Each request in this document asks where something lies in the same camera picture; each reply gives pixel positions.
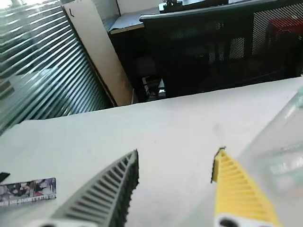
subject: white wall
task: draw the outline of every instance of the white wall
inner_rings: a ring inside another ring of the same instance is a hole
[[[158,7],[163,0],[118,0],[121,14]]]
[[[133,88],[92,0],[63,5],[90,58],[118,105],[131,103]]]

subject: yellow plastic piece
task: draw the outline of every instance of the yellow plastic piece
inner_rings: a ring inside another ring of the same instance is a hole
[[[215,215],[229,213],[281,227],[270,201],[223,148],[214,159],[212,180],[217,182]]]

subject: mesh chair back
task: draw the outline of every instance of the mesh chair back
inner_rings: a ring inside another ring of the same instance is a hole
[[[302,0],[251,0],[140,20],[169,97],[302,71]]]

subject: desk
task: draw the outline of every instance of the desk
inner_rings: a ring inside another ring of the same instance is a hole
[[[52,214],[135,148],[140,178],[126,226],[176,226],[210,187],[218,148],[238,156],[301,85],[299,77],[15,125],[0,137],[1,171],[11,173],[5,183],[57,177],[57,199],[1,210],[0,226]]]
[[[139,21],[141,15],[159,14],[157,7],[121,15],[109,29],[111,35],[144,27]]]
[[[183,6],[188,6],[191,4],[196,4],[199,2],[203,2],[205,0],[183,0]],[[235,3],[242,0],[229,0],[229,3]],[[144,27],[144,24],[139,21],[141,15],[148,14],[159,14],[159,11],[163,11],[163,6],[166,3],[159,4],[159,7],[154,7],[151,9],[140,10],[133,13],[124,13],[115,21],[113,26],[109,29],[111,35],[126,32],[129,30],[138,29]]]

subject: clear plastic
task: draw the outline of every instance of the clear plastic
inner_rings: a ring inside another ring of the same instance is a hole
[[[303,87],[237,160],[269,198],[282,226],[302,226]],[[214,226],[214,187],[204,194],[179,227]]]

